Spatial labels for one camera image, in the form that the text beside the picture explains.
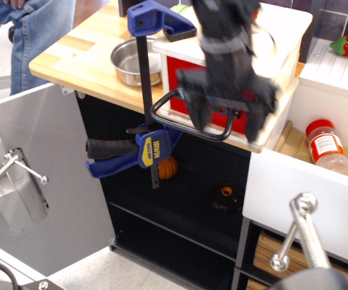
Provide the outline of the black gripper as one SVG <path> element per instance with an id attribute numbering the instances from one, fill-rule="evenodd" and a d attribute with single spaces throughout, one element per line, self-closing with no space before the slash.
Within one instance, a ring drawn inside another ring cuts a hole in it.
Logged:
<path id="1" fill-rule="evenodd" d="M 243 75 L 232 72 L 205 71 L 213 95 L 247 104 L 248 121 L 245 126 L 245 135 L 250 143 L 255 141 L 259 131 L 263 128 L 267 115 L 274 112 L 277 107 L 277 87 L 269 80 L 258 76 L 252 69 Z M 213 113 L 204 92 L 200 89 L 186 89 L 185 104 L 194 127 L 203 131 L 209 124 Z"/>

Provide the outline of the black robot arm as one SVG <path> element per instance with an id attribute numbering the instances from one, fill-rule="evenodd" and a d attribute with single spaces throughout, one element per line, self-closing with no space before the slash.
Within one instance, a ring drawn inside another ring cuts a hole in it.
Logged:
<path id="1" fill-rule="evenodd" d="M 177 71 L 178 87 L 194 127 L 203 131 L 213 107 L 246 111 L 245 135 L 256 140 L 277 108 L 277 87 L 252 66 L 252 26 L 259 1 L 193 1 L 202 28 L 199 45 L 206 69 Z"/>

